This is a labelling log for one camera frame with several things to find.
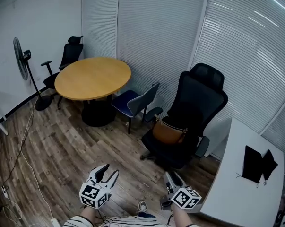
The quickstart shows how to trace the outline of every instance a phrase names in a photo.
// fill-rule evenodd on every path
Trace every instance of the chair backrest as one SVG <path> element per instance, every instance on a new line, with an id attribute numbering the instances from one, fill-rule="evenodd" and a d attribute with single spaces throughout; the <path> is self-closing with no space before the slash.
<path id="1" fill-rule="evenodd" d="M 155 98 L 160 82 L 154 83 L 144 94 L 128 101 L 128 108 L 135 117 L 142 109 L 146 108 Z"/>
<path id="2" fill-rule="evenodd" d="M 203 63 L 196 64 L 190 71 L 181 73 L 175 100 L 167 114 L 172 117 L 174 112 L 181 112 L 178 114 L 181 120 L 197 130 L 198 136 L 203 136 L 207 124 L 227 104 L 223 83 L 224 75 L 220 71 Z"/>
<path id="3" fill-rule="evenodd" d="M 68 40 L 68 44 L 63 49 L 63 56 L 61 60 L 61 66 L 78 61 L 78 58 L 84 48 L 84 45 L 80 43 L 81 37 L 72 36 Z"/>

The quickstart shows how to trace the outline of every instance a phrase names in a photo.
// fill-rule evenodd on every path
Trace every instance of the white sneaker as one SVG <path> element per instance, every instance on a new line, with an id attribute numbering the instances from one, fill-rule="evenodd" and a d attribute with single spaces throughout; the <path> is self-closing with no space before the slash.
<path id="1" fill-rule="evenodd" d="M 138 212 L 146 212 L 147 211 L 147 203 L 144 200 L 140 201 L 138 204 L 137 210 L 138 210 Z"/>

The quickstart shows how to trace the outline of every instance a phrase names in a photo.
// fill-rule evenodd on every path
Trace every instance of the standing fan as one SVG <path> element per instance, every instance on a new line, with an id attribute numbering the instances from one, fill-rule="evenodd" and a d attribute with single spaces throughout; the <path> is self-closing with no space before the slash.
<path id="1" fill-rule="evenodd" d="M 19 40 L 16 37 L 13 40 L 13 45 L 14 45 L 15 56 L 16 56 L 16 60 L 18 63 L 19 70 L 20 70 L 20 74 L 22 75 L 24 80 L 27 80 L 28 79 L 28 71 L 29 71 L 31 80 L 33 81 L 36 93 L 38 95 L 38 100 L 35 104 L 35 109 L 37 111 L 44 110 L 51 104 L 52 98 L 51 98 L 51 96 L 41 96 L 38 89 L 37 89 L 37 86 L 36 86 L 35 81 L 33 79 L 33 76 L 32 76 L 32 73 L 31 73 L 31 70 L 29 67 L 29 63 L 28 63 L 28 60 L 31 58 L 31 52 L 30 52 L 30 50 L 26 50 L 23 53 L 21 50 L 21 47 L 20 47 Z"/>

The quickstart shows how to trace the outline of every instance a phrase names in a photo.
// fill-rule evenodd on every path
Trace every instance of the chair headrest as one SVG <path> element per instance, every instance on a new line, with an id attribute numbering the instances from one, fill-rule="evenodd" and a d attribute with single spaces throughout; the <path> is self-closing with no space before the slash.
<path id="1" fill-rule="evenodd" d="M 190 76 L 215 91 L 223 90 L 224 75 L 214 67 L 198 63 L 190 70 Z"/>
<path id="2" fill-rule="evenodd" d="M 81 36 L 81 37 L 72 36 L 72 37 L 70 37 L 70 38 L 68 39 L 68 42 L 69 42 L 70 44 L 79 44 L 82 37 L 83 37 L 83 36 Z"/>

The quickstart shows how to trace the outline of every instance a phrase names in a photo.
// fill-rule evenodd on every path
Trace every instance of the chair armrest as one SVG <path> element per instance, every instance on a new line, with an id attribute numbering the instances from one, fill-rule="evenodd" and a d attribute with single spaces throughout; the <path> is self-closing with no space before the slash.
<path id="1" fill-rule="evenodd" d="M 47 64 L 50 64 L 52 61 L 46 61 L 46 62 L 44 62 L 43 64 L 41 64 L 41 66 L 45 66 L 45 65 L 47 65 Z"/>
<path id="2" fill-rule="evenodd" d="M 160 107 L 153 108 L 152 110 L 148 111 L 148 113 L 144 117 L 144 121 L 149 123 L 153 119 L 155 119 L 155 114 L 159 115 L 163 112 L 163 109 Z"/>
<path id="3" fill-rule="evenodd" d="M 52 76 L 52 75 L 53 75 L 53 73 L 52 73 L 52 71 L 51 71 L 51 67 L 50 67 L 50 63 L 51 63 L 51 62 L 52 62 L 52 61 L 46 61 L 46 62 L 44 62 L 43 64 L 41 64 L 41 66 L 46 65 L 46 66 L 47 66 L 47 68 L 48 68 L 49 74 Z"/>
<path id="4" fill-rule="evenodd" d="M 205 152 L 207 151 L 208 146 L 209 146 L 209 138 L 203 136 L 195 152 L 195 156 L 200 158 L 203 157 Z"/>
<path id="5" fill-rule="evenodd" d="M 62 66 L 59 66 L 58 69 L 62 70 L 64 68 L 66 68 L 67 66 L 69 66 L 71 63 L 68 63 L 68 64 L 64 64 Z"/>

